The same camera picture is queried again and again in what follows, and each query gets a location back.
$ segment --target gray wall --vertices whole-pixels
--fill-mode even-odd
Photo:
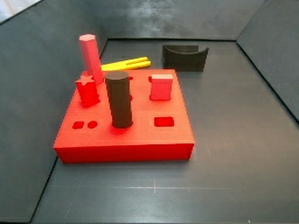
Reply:
[[[41,1],[0,26],[0,221],[26,222],[56,155],[52,143],[84,69],[78,36],[105,37],[80,0]]]
[[[299,120],[299,1],[267,1],[237,43]]]
[[[109,38],[235,40],[264,0],[90,0]]]

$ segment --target yellow peg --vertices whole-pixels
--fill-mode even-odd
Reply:
[[[149,67],[150,64],[152,64],[150,60],[148,60],[146,57],[137,58],[137,59],[128,59],[128,60],[121,60],[118,62],[101,65],[101,71],[129,70],[129,69],[136,69],[140,67]]]

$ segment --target red peg board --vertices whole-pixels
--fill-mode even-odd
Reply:
[[[186,160],[193,136],[173,70],[129,70],[133,124],[112,126],[105,83],[97,85],[100,102],[84,108],[77,90],[69,102],[53,144],[62,163]],[[150,75],[172,74],[172,99],[150,101]]]

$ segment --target round hole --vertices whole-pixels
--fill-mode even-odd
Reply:
[[[98,126],[98,123],[96,121],[92,121],[88,123],[88,128],[94,129]]]

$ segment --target black cylinder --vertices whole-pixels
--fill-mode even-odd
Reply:
[[[133,122],[126,72],[108,72],[105,75],[105,83],[112,125],[117,129],[128,128]]]

